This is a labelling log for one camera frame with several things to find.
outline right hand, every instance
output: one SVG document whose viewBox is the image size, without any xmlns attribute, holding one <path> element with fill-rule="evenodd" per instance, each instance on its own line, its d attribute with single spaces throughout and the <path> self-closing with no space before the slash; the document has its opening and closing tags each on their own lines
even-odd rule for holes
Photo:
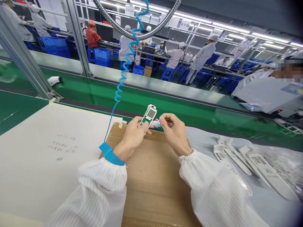
<svg viewBox="0 0 303 227">
<path fill-rule="evenodd" d="M 178 156 L 190 155 L 193 150 L 189 146 L 183 121 L 173 113 L 162 114 L 159 121 L 164 130 L 165 138 L 175 153 Z"/>
</svg>

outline coiled blue cord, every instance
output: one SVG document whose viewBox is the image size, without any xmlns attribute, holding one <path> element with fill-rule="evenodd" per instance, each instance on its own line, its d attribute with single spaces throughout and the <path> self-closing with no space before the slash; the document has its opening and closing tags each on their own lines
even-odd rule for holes
<svg viewBox="0 0 303 227">
<path fill-rule="evenodd" d="M 135 32 L 141 32 L 141 31 L 143 31 L 143 24 L 142 24 L 142 22 L 141 22 L 139 16 L 146 15 L 146 14 L 148 14 L 148 12 L 149 12 L 148 0 L 144 0 L 144 2 L 145 2 L 145 4 L 146 4 L 146 6 L 147 6 L 147 7 L 146 7 L 146 11 L 141 11 L 141 12 L 139 12 L 139 13 L 136 14 L 136 18 L 137 18 L 137 21 L 139 22 L 140 27 L 139 27 L 139 28 L 135 28 L 135 29 L 133 29 L 133 31 L 132 31 L 132 34 L 133 34 L 133 36 L 134 36 L 134 38 L 135 38 L 136 41 L 130 42 L 130 43 L 128 44 L 128 46 L 129 46 L 129 48 L 130 48 L 130 50 L 131 50 L 132 52 L 126 54 L 127 62 L 124 62 L 124 63 L 123 63 L 123 68 L 124 68 L 125 70 L 121 71 L 121 78 L 120 78 L 120 80 L 119 80 L 119 85 L 117 86 L 117 91 L 116 91 L 116 96 L 115 96 L 115 101 L 116 101 L 116 103 L 115 103 L 115 105 L 114 105 L 113 111 L 111 112 L 110 122 L 111 122 L 111 119 L 112 119 L 112 117 L 113 117 L 114 110 L 115 110 L 117 104 L 120 102 L 120 100 L 118 100 L 118 98 L 121 98 L 121 95 L 119 95 L 118 93 L 119 93 L 119 92 L 123 92 L 123 91 L 120 89 L 120 87 L 124 86 L 124 84 L 121 82 L 121 80 L 126 79 L 126 77 L 123 75 L 123 73 L 125 73 L 125 72 L 128 73 L 128 72 L 129 72 L 129 70 L 127 69 L 126 65 L 131 65 L 131 64 L 132 64 L 132 62 L 128 59 L 128 56 L 131 56 L 131 55 L 135 55 L 135 54 L 136 54 L 135 51 L 134 51 L 134 49 L 132 48 L 132 45 L 134 45 L 134 44 L 138 45 L 138 44 L 139 44 L 139 40 L 138 40 L 138 38 L 137 38 Z M 109 124 L 108 124 L 108 128 L 107 128 L 107 132 L 106 132 L 106 135 L 105 135 L 105 138 L 104 138 L 104 142 L 105 142 L 105 140 L 106 140 L 106 136 L 107 136 L 108 130 L 110 129 L 110 122 L 109 122 Z"/>
</svg>

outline brown cardboard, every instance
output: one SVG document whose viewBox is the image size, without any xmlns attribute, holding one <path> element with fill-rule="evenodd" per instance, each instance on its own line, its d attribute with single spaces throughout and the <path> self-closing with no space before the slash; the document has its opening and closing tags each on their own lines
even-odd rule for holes
<svg viewBox="0 0 303 227">
<path fill-rule="evenodd" d="M 106 140 L 111 148 L 121 141 L 126 127 L 123 124 L 121 129 L 114 123 Z M 201 226 L 193 212 L 190 188 L 179 176 L 177 155 L 163 132 L 146 134 L 125 164 L 128 176 L 123 227 Z"/>
<path fill-rule="evenodd" d="M 143 76 L 151 77 L 151 74 L 152 74 L 152 67 L 145 66 Z"/>
</svg>

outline small lcd display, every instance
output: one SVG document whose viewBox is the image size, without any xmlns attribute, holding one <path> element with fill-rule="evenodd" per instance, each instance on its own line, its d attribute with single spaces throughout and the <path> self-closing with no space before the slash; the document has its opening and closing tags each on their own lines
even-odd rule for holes
<svg viewBox="0 0 303 227">
<path fill-rule="evenodd" d="M 155 111 L 153 111 L 152 109 L 150 109 L 146 116 L 150 117 L 150 118 L 153 118 L 154 115 L 155 115 Z"/>
</svg>

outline silver corrugated hose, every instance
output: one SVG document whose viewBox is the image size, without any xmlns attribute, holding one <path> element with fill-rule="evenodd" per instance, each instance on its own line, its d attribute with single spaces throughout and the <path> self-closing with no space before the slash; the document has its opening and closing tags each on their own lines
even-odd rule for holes
<svg viewBox="0 0 303 227">
<path fill-rule="evenodd" d="M 134 39 L 132 33 L 125 31 L 123 28 L 121 28 L 120 25 L 118 25 L 111 17 L 110 15 L 107 13 L 107 11 L 105 10 L 105 8 L 101 5 L 99 0 L 93 0 L 95 5 L 97 6 L 97 8 L 99 9 L 99 11 L 102 13 L 102 15 L 107 19 L 107 21 L 114 27 L 114 29 L 116 29 L 119 33 L 121 33 L 122 35 L 130 38 L 130 39 Z M 143 35 L 138 35 L 137 38 L 139 40 L 144 40 L 147 39 L 149 37 L 152 37 L 154 34 L 156 34 L 158 31 L 160 31 L 165 25 L 166 23 L 171 19 L 171 17 L 173 16 L 173 14 L 175 13 L 175 11 L 177 10 L 177 8 L 179 7 L 180 3 L 182 0 L 176 0 L 176 3 L 174 4 L 173 8 L 169 11 L 169 13 L 167 14 L 167 16 L 164 18 L 164 20 L 152 31 L 145 33 Z"/>
</svg>

